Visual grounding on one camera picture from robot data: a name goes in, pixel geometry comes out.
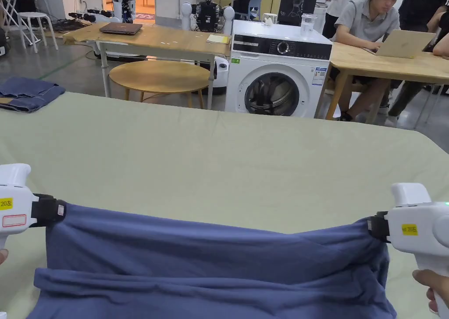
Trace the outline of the person's right hand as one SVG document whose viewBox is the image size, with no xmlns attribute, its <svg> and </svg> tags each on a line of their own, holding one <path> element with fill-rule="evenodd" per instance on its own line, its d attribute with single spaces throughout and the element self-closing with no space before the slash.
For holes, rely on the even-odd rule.
<svg viewBox="0 0 449 319">
<path fill-rule="evenodd" d="M 429 301 L 428 306 L 434 313 L 440 314 L 439 305 L 436 301 L 436 295 L 438 295 L 445 303 L 445 307 L 449 306 L 449 278 L 442 276 L 434 271 L 414 270 L 412 276 L 419 284 L 428 287 L 426 297 Z"/>
</svg>

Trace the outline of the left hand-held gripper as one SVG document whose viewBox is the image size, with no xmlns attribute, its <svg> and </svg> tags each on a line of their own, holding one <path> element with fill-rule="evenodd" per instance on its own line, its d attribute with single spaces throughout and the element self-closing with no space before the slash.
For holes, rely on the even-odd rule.
<svg viewBox="0 0 449 319">
<path fill-rule="evenodd" d="M 33 203 L 39 202 L 26 186 L 31 172 L 28 164 L 16 163 L 0 166 L 0 248 L 3 250 L 8 236 L 20 234 L 30 227 L 52 226 L 64 221 L 67 202 L 53 198 L 49 203 L 46 224 L 32 216 Z"/>
</svg>

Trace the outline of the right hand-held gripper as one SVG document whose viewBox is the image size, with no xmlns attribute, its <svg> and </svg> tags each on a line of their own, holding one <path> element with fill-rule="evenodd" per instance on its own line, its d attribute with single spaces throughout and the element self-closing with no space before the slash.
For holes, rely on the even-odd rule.
<svg viewBox="0 0 449 319">
<path fill-rule="evenodd" d="M 413 254 L 420 270 L 448 272 L 448 202 L 432 201 L 420 183 L 395 183 L 391 190 L 395 206 L 367 218 L 369 235 Z"/>
</svg>

